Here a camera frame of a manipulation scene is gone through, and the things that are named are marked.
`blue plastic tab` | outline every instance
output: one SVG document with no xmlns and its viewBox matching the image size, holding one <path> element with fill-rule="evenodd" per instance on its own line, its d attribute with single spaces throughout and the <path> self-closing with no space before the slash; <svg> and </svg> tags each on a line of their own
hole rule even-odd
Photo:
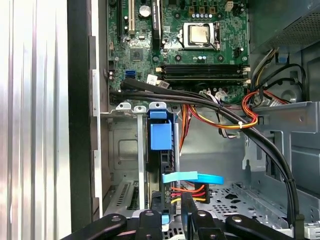
<svg viewBox="0 0 320 240">
<path fill-rule="evenodd" d="M 169 174 L 162 174 L 164 184 L 176 181 L 194 181 L 198 179 L 197 171 L 176 171 Z"/>
<path fill-rule="evenodd" d="M 150 125 L 151 150 L 172 149 L 172 126 L 171 123 Z"/>
<path fill-rule="evenodd" d="M 202 184 L 224 184 L 224 177 L 217 175 L 209 175 L 209 174 L 198 174 L 197 180 L 192 180 L 194 183 L 202 183 Z"/>
<path fill-rule="evenodd" d="M 167 119 L 167 111 L 166 110 L 155 110 L 150 111 L 151 119 Z"/>
<path fill-rule="evenodd" d="M 170 222 L 170 217 L 168 214 L 162 215 L 162 224 L 169 224 Z"/>
</svg>

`motherboard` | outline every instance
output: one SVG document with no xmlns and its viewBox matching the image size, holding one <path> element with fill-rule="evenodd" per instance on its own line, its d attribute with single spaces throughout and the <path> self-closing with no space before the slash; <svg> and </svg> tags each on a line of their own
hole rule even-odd
<svg viewBox="0 0 320 240">
<path fill-rule="evenodd" d="M 109 0 L 109 87 L 135 78 L 241 99 L 250 70 L 247 17 L 245 0 Z"/>
</svg>

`side panel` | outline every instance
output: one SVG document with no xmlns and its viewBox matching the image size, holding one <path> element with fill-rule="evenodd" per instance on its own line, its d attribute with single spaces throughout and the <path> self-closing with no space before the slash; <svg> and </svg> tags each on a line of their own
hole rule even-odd
<svg viewBox="0 0 320 240">
<path fill-rule="evenodd" d="M 61 239 L 71 232 L 67 3 L 0 9 L 0 239 Z"/>
</svg>

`blue sata port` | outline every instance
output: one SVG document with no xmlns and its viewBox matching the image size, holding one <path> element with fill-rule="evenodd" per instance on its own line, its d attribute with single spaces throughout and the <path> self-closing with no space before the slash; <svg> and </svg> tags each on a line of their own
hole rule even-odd
<svg viewBox="0 0 320 240">
<path fill-rule="evenodd" d="M 133 79 L 135 79 L 135 78 L 136 78 L 136 75 L 137 75 L 137 73 L 136 73 L 135 70 L 125 70 L 124 76 L 125 76 L 126 78 L 133 78 Z"/>
</svg>

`cpu socket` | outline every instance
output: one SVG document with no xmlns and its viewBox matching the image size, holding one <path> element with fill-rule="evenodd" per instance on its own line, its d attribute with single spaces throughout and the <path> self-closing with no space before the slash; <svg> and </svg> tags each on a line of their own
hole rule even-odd
<svg viewBox="0 0 320 240">
<path fill-rule="evenodd" d="M 184 50 L 220 50 L 220 29 L 218 22 L 184 23 L 177 38 Z"/>
</svg>

